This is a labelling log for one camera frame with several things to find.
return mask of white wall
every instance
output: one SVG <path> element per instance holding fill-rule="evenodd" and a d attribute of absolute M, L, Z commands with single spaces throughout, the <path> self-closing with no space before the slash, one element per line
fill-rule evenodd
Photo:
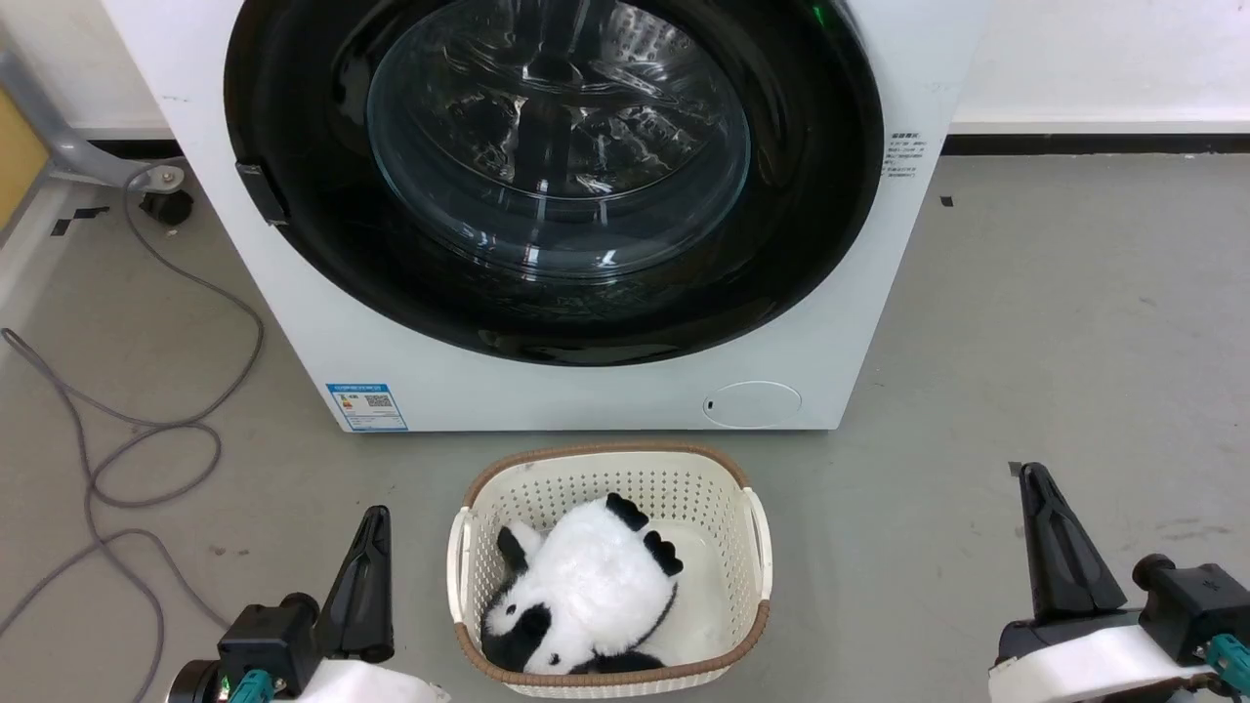
<path fill-rule="evenodd" d="M 1246 5 L 996 0 L 952 129 L 1250 133 Z M 0 0 L 0 25 L 89 136 L 169 135 L 99 0 Z"/>
<path fill-rule="evenodd" d="M 100 0 L 0 0 L 0 33 L 88 138 L 170 135 Z"/>
<path fill-rule="evenodd" d="M 961 133 L 1250 133 L 1250 0 L 996 0 Z"/>

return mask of wooden panel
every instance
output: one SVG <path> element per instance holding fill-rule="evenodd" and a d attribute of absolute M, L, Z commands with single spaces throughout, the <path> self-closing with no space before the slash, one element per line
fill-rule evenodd
<path fill-rule="evenodd" d="M 35 176 L 48 163 L 48 150 L 0 91 L 0 229 L 9 223 Z"/>

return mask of robotic arm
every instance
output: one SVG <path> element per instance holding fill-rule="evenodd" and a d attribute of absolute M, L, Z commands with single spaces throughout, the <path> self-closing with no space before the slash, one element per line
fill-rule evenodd
<path fill-rule="evenodd" d="M 325 607 L 291 593 L 248 605 L 218 642 L 220 659 L 189 662 L 169 703 L 445 703 L 419 678 L 376 664 L 395 654 L 390 512 L 365 512 Z"/>
<path fill-rule="evenodd" d="M 1151 554 L 1126 598 L 1041 464 L 1012 464 L 1025 517 L 1030 620 L 1009 623 L 990 669 L 992 703 L 1165 703 L 1208 688 L 1250 692 L 1250 593 L 1216 564 L 1178 569 Z"/>

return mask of black door rim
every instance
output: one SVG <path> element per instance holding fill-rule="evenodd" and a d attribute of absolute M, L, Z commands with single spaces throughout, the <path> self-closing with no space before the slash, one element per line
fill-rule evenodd
<path fill-rule="evenodd" d="M 694 38 L 746 106 L 750 173 L 719 229 L 608 285 L 510 281 L 432 244 L 374 163 L 364 101 L 395 40 L 451 1 L 248 0 L 230 41 L 225 105 L 239 163 L 264 174 L 288 241 L 378 313 L 506 359 L 658 362 L 775 319 L 859 235 L 884 139 L 876 84 L 845 9 L 638 0 L 630 4 Z"/>

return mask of power cord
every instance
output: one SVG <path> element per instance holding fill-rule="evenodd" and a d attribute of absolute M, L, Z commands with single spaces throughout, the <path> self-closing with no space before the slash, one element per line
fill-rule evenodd
<path fill-rule="evenodd" d="M 239 390 L 239 387 L 242 385 L 242 383 L 248 379 L 248 375 L 251 373 L 252 367 L 256 365 L 256 359 L 260 358 L 260 350 L 265 343 L 265 321 L 260 318 L 256 310 L 251 308 L 251 305 L 244 303 L 242 299 L 240 299 L 238 295 L 212 283 L 209 283 L 202 278 L 191 274 L 190 271 L 182 269 L 181 266 L 171 263 L 169 259 L 166 259 L 159 251 L 156 251 L 155 248 L 152 248 L 152 245 L 144 238 L 139 226 L 135 224 L 130 209 L 130 195 L 135 183 L 151 169 L 169 163 L 185 163 L 185 159 L 172 159 L 169 161 L 158 161 L 145 165 L 142 169 L 136 170 L 134 175 L 131 175 L 126 180 L 125 188 L 122 188 L 121 190 L 121 211 L 122 215 L 125 216 L 126 226 L 130 229 L 130 233 L 135 236 L 136 240 L 139 240 L 139 244 L 144 249 L 146 249 L 148 253 L 152 255 L 152 258 L 156 259 L 158 263 L 160 263 L 166 269 L 174 271 L 175 274 L 190 280 L 191 283 L 206 288 L 212 293 L 216 293 L 221 298 L 225 298 L 230 303 L 234 303 L 240 310 L 244 311 L 244 314 L 251 318 L 251 320 L 256 324 L 256 344 L 252 348 L 251 354 L 248 357 L 248 360 L 242 365 L 242 370 L 239 372 L 239 375 L 235 378 L 235 380 L 229 387 L 226 387 L 225 392 L 222 392 L 216 400 L 210 403 L 206 408 L 204 408 L 199 413 L 195 413 L 184 419 L 148 420 L 142 418 L 134 418 L 125 413 L 115 410 L 105 405 L 104 403 L 78 390 L 70 383 L 61 379 L 56 374 L 56 372 L 50 365 L 48 365 L 48 362 L 45 362 L 39 355 L 39 353 L 36 353 L 35 349 L 31 348 L 30 344 L 28 344 L 26 340 L 24 340 L 16 331 L 9 328 L 0 329 L 0 336 L 2 336 L 4 341 L 8 343 L 9 346 L 11 346 L 14 352 L 16 352 L 22 359 L 25 359 L 26 363 L 29 363 L 36 372 L 39 372 L 39 374 L 42 375 L 48 380 L 48 383 L 52 387 L 52 389 L 56 392 L 56 395 L 61 399 L 61 403 L 65 405 L 65 410 L 69 413 L 70 419 L 74 422 L 74 434 L 75 439 L 78 440 L 78 449 L 79 449 L 79 468 L 82 470 L 82 477 L 86 479 L 86 489 L 84 490 L 82 494 L 82 514 L 86 518 L 88 529 L 91 532 L 91 540 L 92 540 L 91 544 L 86 545 L 85 548 L 72 554 L 70 558 L 61 562 L 60 565 L 49 572 L 48 575 L 41 578 L 39 583 L 36 583 L 29 592 L 26 592 L 25 595 L 21 597 L 20 600 L 18 600 L 18 604 L 12 608 L 12 610 L 4 618 L 4 620 L 0 620 L 0 640 L 2 640 L 5 633 L 12 625 L 14 620 L 16 620 L 22 614 L 22 612 L 26 610 L 30 603 L 44 590 L 44 588 L 48 587 L 48 584 L 56 580 L 56 578 L 64 574 L 74 564 L 78 564 L 79 562 L 81 562 L 82 559 L 85 559 L 86 557 L 89 557 L 95 552 L 100 552 L 109 560 L 109 563 L 112 564 L 114 568 L 116 568 L 124 577 L 126 577 L 126 579 L 131 584 L 134 584 L 136 589 L 139 589 L 140 593 L 144 594 L 144 597 L 151 604 L 152 612 L 156 614 L 156 648 L 152 652 L 152 660 L 151 665 L 148 668 L 148 674 L 144 675 L 144 682 L 135 693 L 134 703 L 140 703 L 142 698 L 148 694 L 148 690 L 151 688 L 152 679 L 155 679 L 156 677 L 156 669 L 160 665 L 161 655 L 165 652 L 165 610 L 164 608 L 161 608 L 160 599 L 156 598 L 156 594 L 152 593 L 152 589 L 148 585 L 148 583 L 144 582 L 144 579 L 139 577 L 139 574 L 132 572 L 130 567 L 126 567 L 121 562 L 121 559 L 118 558 L 116 553 L 114 553 L 111 547 L 114 540 L 128 535 L 146 537 L 160 550 L 161 557 L 165 559 L 165 563 L 169 564 L 170 570 L 174 572 L 174 575 L 178 578 L 178 583 L 182 587 L 182 590 L 191 598 L 191 600 L 200 609 L 200 612 L 208 615 L 210 620 L 220 625 L 222 629 L 230 627 L 230 620 L 222 618 L 212 608 L 210 608 L 208 603 L 204 602 L 200 594 L 196 593 L 195 589 L 191 587 L 191 584 L 186 582 L 186 578 L 182 575 L 182 572 L 178 568 L 178 564 L 174 563 L 174 558 L 170 555 L 169 549 L 166 549 L 165 544 L 160 540 L 160 538 L 152 534 L 151 532 L 135 528 L 135 529 L 122 529 L 112 534 L 100 534 L 100 530 L 95 523 L 95 514 L 92 513 L 91 509 L 92 500 L 99 500 L 105 505 L 111 505 L 114 508 L 121 508 L 121 509 L 148 508 L 151 505 L 159 505 L 161 503 L 172 500 L 192 490 L 201 483 L 204 483 L 204 480 L 208 479 L 214 470 L 216 470 L 218 463 L 221 460 L 221 435 L 219 435 L 216 430 L 214 430 L 211 427 L 204 424 L 202 420 L 205 420 L 209 415 L 211 415 L 218 408 L 221 407 L 222 403 L 230 399 L 230 397 L 234 395 L 236 390 Z M 86 450 L 86 432 L 82 428 L 82 417 L 79 414 L 79 409 L 74 404 L 75 398 L 95 408 L 96 410 L 100 410 L 106 415 L 146 429 L 139 433 L 138 435 L 130 438 L 116 449 L 114 449 L 108 457 L 101 459 L 92 468 L 91 459 L 88 457 L 88 450 Z M 139 500 L 122 500 L 120 498 L 110 495 L 102 488 L 100 488 L 100 477 L 104 474 L 104 472 L 109 470 L 109 468 L 111 468 L 118 462 L 118 459 L 124 457 L 126 452 L 130 452 L 131 449 L 134 449 L 135 445 L 142 443 L 144 440 L 151 437 L 175 429 L 196 429 L 208 434 L 209 438 L 212 439 L 212 457 L 209 459 L 208 465 L 202 472 L 200 472 L 198 477 L 192 478 L 190 482 L 188 482 L 185 485 L 180 488 L 175 488 L 168 493 L 162 493 L 152 498 L 144 498 Z"/>

